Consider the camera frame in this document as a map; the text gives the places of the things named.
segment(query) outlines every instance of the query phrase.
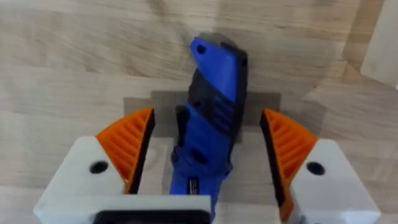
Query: wooden table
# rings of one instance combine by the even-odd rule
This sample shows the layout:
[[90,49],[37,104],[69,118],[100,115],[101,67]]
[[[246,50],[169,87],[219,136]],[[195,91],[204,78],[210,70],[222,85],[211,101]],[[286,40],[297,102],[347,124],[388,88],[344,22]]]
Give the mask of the wooden table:
[[381,1],[0,1],[0,223],[38,223],[32,207],[74,140],[145,106],[157,128],[140,194],[167,193],[174,106],[195,69],[188,45],[214,33],[247,50],[250,69],[216,223],[279,222],[265,106],[338,141],[380,223],[397,223],[398,92],[356,69]]

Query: orange gripper pad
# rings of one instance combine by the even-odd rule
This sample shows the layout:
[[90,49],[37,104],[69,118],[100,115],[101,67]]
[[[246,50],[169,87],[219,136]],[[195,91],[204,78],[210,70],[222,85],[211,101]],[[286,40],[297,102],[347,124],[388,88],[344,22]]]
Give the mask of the orange gripper pad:
[[290,184],[318,138],[292,119],[267,108],[262,112],[260,125],[266,140],[279,216],[286,222],[294,207]]
[[149,139],[155,127],[153,108],[144,108],[111,124],[96,135],[124,180],[124,193],[136,194]]

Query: orange ribbed pad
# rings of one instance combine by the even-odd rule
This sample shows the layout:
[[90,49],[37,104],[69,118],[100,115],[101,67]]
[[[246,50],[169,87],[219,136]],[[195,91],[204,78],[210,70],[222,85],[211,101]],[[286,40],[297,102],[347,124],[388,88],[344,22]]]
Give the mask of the orange ribbed pad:
[[281,196],[283,199],[278,202],[279,215],[280,219],[286,222],[294,207],[289,189],[290,184],[317,142],[317,137],[292,119],[270,109],[264,109],[261,126],[267,142],[270,166],[277,167],[277,169],[271,167],[272,171],[277,172],[277,174],[272,174],[272,177],[274,178],[275,193],[278,191],[276,182],[282,188],[279,189],[283,194]]
[[154,109],[144,108],[121,118],[96,135],[124,180],[126,194],[138,191],[138,185],[133,191],[131,187],[133,181],[141,180],[142,166],[153,127]]

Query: wood grain surface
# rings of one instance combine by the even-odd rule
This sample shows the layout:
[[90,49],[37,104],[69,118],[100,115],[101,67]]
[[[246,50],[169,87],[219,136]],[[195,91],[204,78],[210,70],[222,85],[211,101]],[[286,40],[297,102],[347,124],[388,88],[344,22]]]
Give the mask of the wood grain surface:
[[347,58],[376,23],[364,4],[381,0],[0,0],[0,223],[38,223],[33,206],[74,140],[144,106],[157,127],[139,193],[167,193],[196,35],[249,54],[243,131],[215,223],[279,223],[257,125],[264,106],[335,139],[380,223],[398,223],[398,92]]

